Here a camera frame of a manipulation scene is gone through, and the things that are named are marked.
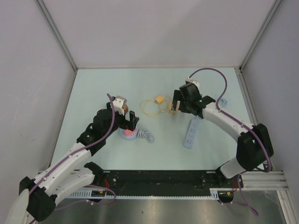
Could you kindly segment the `beige cube socket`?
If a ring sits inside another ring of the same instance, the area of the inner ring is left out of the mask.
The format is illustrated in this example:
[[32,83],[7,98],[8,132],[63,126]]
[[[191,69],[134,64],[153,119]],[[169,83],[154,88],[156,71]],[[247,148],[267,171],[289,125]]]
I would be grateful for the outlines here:
[[178,113],[180,101],[177,102],[175,109],[172,109],[172,100],[168,103],[168,113],[171,116],[175,116]]

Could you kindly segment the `dark red cube socket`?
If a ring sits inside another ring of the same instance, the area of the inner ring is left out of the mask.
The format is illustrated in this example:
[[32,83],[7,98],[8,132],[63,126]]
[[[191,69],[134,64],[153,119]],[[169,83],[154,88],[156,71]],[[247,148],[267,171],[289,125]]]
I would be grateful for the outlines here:
[[125,105],[123,109],[124,109],[124,114],[126,114],[126,113],[129,112],[129,109],[128,109],[128,106],[127,106],[127,105]]

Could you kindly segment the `pink square plug adapter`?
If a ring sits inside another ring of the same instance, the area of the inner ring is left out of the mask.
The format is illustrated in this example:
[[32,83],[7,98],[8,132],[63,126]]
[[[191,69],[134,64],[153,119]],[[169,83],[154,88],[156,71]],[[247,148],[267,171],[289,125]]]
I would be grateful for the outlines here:
[[134,136],[135,133],[136,133],[136,129],[133,130],[133,131],[131,131],[131,130],[125,130],[125,131],[124,131],[124,135],[125,135],[125,136]]

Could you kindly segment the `round light blue power strip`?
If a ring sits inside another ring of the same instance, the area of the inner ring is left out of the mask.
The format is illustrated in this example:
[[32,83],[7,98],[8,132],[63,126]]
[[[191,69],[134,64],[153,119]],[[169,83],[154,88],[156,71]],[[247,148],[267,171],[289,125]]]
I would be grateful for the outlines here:
[[155,138],[152,135],[152,133],[149,132],[146,129],[138,129],[138,128],[136,128],[136,133],[135,133],[134,136],[125,136],[124,135],[124,131],[125,130],[126,129],[120,129],[120,135],[125,140],[135,140],[137,138],[141,138],[141,139],[146,139],[147,142],[149,142],[149,143],[153,143],[155,141]]

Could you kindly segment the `light blue rectangular power strip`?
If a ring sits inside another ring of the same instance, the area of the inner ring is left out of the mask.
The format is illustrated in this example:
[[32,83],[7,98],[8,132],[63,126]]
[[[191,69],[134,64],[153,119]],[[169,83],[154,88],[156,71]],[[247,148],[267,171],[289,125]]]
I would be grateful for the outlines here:
[[190,113],[195,116],[189,124],[188,131],[185,136],[184,147],[191,149],[193,147],[195,136],[199,127],[199,120],[205,119],[208,121],[212,121],[207,116],[207,106],[211,106],[213,112],[216,110],[216,101],[210,96],[205,96],[201,99],[195,100],[193,103],[191,101],[186,101],[181,103],[179,109],[181,112]]

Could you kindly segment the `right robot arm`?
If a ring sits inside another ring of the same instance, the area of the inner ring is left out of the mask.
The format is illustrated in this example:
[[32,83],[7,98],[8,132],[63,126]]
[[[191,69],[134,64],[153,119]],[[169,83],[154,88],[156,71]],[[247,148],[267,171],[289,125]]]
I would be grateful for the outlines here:
[[231,113],[220,108],[210,96],[202,96],[196,84],[188,82],[173,93],[171,110],[178,109],[208,120],[231,136],[237,143],[236,156],[222,164],[215,181],[220,187],[227,187],[238,174],[252,171],[264,161],[271,171],[270,158],[274,155],[268,129],[263,124],[253,125],[238,120]]

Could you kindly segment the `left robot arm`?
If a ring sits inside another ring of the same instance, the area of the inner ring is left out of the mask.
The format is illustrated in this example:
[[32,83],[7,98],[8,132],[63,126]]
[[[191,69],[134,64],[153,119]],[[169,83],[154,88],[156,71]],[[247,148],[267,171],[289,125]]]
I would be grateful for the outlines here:
[[45,220],[65,197],[81,187],[102,184],[102,168],[87,160],[105,146],[114,131],[119,128],[133,131],[139,121],[134,111],[129,110],[125,98],[109,99],[107,107],[97,111],[93,122],[58,162],[36,177],[26,176],[20,181],[19,193],[28,191],[25,213],[31,215],[33,221]]

